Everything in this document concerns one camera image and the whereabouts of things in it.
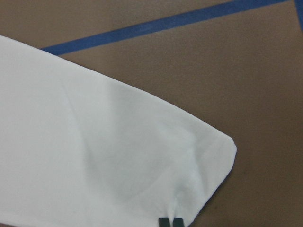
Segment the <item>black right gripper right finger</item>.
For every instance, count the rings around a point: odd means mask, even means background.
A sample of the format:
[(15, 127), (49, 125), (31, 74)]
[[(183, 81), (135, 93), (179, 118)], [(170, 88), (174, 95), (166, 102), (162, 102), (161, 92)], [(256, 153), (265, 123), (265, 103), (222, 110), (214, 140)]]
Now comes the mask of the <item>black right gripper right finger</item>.
[(185, 227), (184, 220), (182, 218), (174, 218), (173, 227)]

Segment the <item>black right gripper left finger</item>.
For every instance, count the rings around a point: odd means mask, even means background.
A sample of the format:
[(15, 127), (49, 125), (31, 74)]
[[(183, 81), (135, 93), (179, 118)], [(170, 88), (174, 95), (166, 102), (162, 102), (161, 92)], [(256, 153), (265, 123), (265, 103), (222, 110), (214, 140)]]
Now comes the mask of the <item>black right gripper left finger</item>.
[(159, 227), (169, 227), (169, 219), (168, 218), (159, 218), (158, 224), (159, 224)]

